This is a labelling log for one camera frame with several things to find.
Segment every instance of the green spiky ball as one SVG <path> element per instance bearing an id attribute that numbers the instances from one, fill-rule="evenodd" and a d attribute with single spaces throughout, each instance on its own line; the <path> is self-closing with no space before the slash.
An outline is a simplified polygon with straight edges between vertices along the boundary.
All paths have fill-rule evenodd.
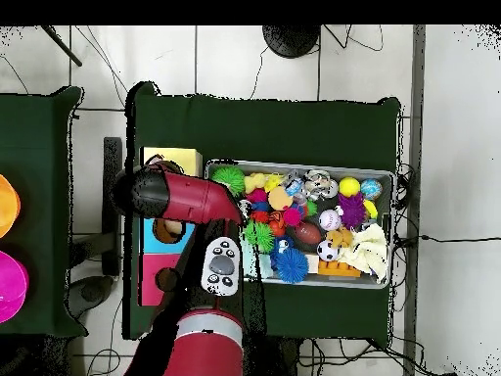
<path id="1" fill-rule="evenodd" d="M 267 223 L 251 220 L 244 229 L 246 239 L 252 245 L 257 245 L 262 254 L 268 254 L 273 249 L 273 232 Z"/>
<path id="2" fill-rule="evenodd" d="M 317 204 L 315 204 L 312 201 L 306 201 L 306 210 L 307 210 L 306 216 L 313 216 L 318 211 Z"/>
<path id="3" fill-rule="evenodd" d="M 234 197 L 242 194 L 246 188 L 244 174 L 239 168 L 233 166 L 219 168 L 214 172 L 211 179 L 226 185 Z"/>

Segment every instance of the toy bear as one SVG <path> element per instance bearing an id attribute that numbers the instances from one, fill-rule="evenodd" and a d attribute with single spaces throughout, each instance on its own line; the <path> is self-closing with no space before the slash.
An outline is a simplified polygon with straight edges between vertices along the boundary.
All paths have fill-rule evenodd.
<path id="1" fill-rule="evenodd" d="M 326 239 L 332 241 L 334 247 L 347 248 L 351 245 L 353 235 L 342 226 L 338 230 L 327 232 Z"/>

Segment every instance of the blue block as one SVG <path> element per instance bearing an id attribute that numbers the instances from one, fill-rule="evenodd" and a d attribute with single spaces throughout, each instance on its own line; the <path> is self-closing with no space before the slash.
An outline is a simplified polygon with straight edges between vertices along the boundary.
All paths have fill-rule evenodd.
<path id="1" fill-rule="evenodd" d="M 195 229 L 193 223 L 186 223 L 186 232 L 181 241 L 165 244 L 155 237 L 153 222 L 154 219 L 144 219 L 144 254 L 181 254 Z"/>

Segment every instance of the blue spiky ball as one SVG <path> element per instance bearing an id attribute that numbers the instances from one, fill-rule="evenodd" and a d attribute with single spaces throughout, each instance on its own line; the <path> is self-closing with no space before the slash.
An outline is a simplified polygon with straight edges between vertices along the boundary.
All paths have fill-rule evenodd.
<path id="1" fill-rule="evenodd" d="M 288 248 L 276 256 L 278 275 L 286 283 L 299 283 L 308 273 L 308 260 L 296 248 Z"/>

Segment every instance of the white ball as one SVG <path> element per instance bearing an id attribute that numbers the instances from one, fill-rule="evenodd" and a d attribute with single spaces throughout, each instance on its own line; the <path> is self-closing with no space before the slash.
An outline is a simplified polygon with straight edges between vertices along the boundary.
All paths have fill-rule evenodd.
<path id="1" fill-rule="evenodd" d="M 341 226 L 341 217 L 332 209 L 323 211 L 318 218 L 320 227 L 326 231 L 335 231 Z"/>
<path id="2" fill-rule="evenodd" d="M 339 249 L 333 247 L 333 243 L 331 241 L 325 240 L 318 244 L 317 254 L 321 260 L 329 262 L 331 260 L 335 260 L 338 257 Z"/>

